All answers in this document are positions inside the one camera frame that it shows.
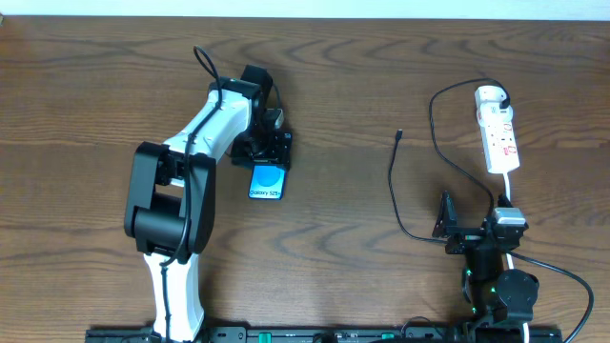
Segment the blue Galaxy smartphone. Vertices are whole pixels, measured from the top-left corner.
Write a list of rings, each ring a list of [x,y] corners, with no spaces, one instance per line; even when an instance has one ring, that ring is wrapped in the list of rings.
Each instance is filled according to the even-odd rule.
[[[284,193],[285,181],[285,170],[277,166],[255,166],[249,197],[251,199],[280,200]]]

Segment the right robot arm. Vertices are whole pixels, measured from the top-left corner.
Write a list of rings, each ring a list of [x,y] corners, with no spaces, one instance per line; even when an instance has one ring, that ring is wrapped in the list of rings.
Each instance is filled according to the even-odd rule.
[[[526,342],[524,328],[533,320],[538,279],[528,272],[504,266],[503,256],[519,246],[528,229],[520,209],[505,197],[478,228],[458,224],[453,200],[444,192],[433,237],[446,240],[445,252],[462,254],[466,266],[462,291],[473,305],[473,318],[454,329],[463,342]]]

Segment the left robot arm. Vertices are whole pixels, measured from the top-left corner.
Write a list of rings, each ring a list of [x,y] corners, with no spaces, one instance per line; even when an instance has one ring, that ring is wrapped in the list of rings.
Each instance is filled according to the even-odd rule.
[[[267,105],[275,88],[268,71],[253,65],[239,78],[216,77],[182,131],[134,153],[124,229],[152,275],[158,342],[193,342],[203,327],[199,257],[214,226],[221,158],[251,170],[250,198],[284,195],[293,135],[283,109]]]

